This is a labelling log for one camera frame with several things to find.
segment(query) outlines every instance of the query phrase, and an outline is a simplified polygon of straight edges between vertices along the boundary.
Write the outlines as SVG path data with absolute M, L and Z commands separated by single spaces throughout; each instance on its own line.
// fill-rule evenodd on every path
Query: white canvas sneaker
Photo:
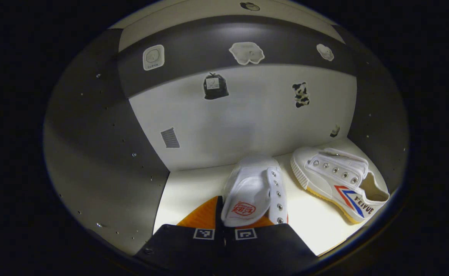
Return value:
M 269 210 L 273 224 L 287 223 L 286 193 L 281 168 L 265 155 L 242 159 L 223 190 L 221 220 L 226 227 L 244 227 L 260 220 Z
M 378 186 L 366 159 L 340 150 L 299 148 L 291 168 L 303 188 L 335 203 L 352 223 L 373 216 L 390 197 Z

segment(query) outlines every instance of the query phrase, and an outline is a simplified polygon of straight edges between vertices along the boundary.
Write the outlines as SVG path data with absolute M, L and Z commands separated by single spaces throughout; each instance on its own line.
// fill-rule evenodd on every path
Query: white platform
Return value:
M 366 158 L 382 190 L 388 191 L 380 172 L 371 160 L 348 138 L 325 144 Z M 321 255 L 345 241 L 366 222 L 351 224 L 333 203 L 305 191 L 291 171 L 291 154 L 275 157 L 282 168 L 289 211 L 289 225 L 316 255 Z M 153 233 L 163 224 L 177 224 L 202 203 L 221 195 L 234 165 L 174 171 L 163 191 Z

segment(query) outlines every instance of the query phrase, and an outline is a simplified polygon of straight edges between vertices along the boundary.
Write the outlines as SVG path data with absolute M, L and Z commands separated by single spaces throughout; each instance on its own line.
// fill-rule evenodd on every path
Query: yellow rubber sole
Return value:
M 293 174 L 294 176 L 296 176 L 296 179 L 298 180 L 298 182 L 300 182 L 301 187 L 305 188 L 305 186 L 307 187 L 307 191 L 311 192 L 312 194 L 314 194 L 315 196 L 318 196 L 321 199 L 324 199 L 326 201 L 330 201 L 333 204 L 335 204 L 335 206 L 337 206 L 340 211 L 342 211 L 342 213 L 344 213 L 344 215 L 346 216 L 346 218 L 354 223 L 354 224 L 358 224 L 361 222 L 356 221 L 353 217 L 351 217 L 345 210 L 344 208 L 342 208 L 342 206 L 340 206 L 337 202 L 333 201 L 332 199 L 328 199 L 326 197 L 324 197 L 323 195 L 318 194 L 317 192 L 315 192 L 314 190 L 310 189 L 307 185 L 308 179 L 307 177 L 302 173 L 302 171 L 300 170 L 300 167 L 296 164 L 296 161 L 294 160 L 294 157 L 291 157 L 291 168 L 293 170 Z
M 311 193 L 314 194 L 315 196 L 318 196 L 318 197 L 321 198 L 321 199 L 324 199 L 324 200 L 326 200 L 326 201 L 330 201 L 330 202 L 332 202 L 333 204 L 335 204 L 335 206 L 337 206 L 337 207 L 340 209 L 340 211 L 342 211 L 342 213 L 344 213 L 344 215 L 346 216 L 346 218 L 347 218 L 351 223 L 353 223 L 353 224 L 361 223 L 361 222 L 358 222 L 358 221 L 354 220 L 354 218 L 351 217 L 351 216 L 344 210 L 344 208 L 342 208 L 342 206 L 340 206 L 337 202 L 333 201 L 332 199 L 328 199 L 328 198 L 324 197 L 323 195 L 318 194 L 317 192 L 315 192 L 314 190 L 310 189 L 309 187 L 307 187 L 307 190 L 308 190 L 308 192 L 311 192 Z

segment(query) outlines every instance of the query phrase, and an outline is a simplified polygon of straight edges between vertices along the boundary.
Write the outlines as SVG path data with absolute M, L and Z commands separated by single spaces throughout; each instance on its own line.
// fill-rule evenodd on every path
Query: orange pad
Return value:
M 177 224 L 180 227 L 192 227 L 203 229 L 216 229 L 216 204 L 218 197 L 209 199 L 201 206 L 193 210 L 181 222 Z

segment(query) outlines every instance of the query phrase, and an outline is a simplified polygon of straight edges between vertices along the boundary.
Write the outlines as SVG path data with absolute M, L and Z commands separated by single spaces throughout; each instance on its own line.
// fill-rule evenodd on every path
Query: gray panel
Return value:
M 129 98 L 179 77 L 242 66 L 228 50 L 235 42 L 255 42 L 265 55 L 260 64 L 309 65 L 356 75 L 349 47 L 319 31 L 267 17 L 220 16 L 168 28 L 122 51 L 119 74 L 124 93 Z M 142 54 L 148 47 L 158 44 L 165 47 L 165 64 L 145 71 Z M 320 56 L 317 44 L 332 50 L 333 61 Z
M 135 254 L 152 235 L 170 172 L 122 92 L 116 68 L 120 36 L 121 30 L 105 31 L 66 68 L 49 102 L 44 154 L 54 188 L 72 215 Z
M 165 146 L 168 148 L 179 148 L 177 136 L 175 136 L 175 131 L 173 128 L 161 132 Z
M 407 113 L 389 71 L 365 45 L 334 26 L 352 48 L 358 93 L 348 138 L 376 164 L 389 192 L 403 183 L 409 153 Z

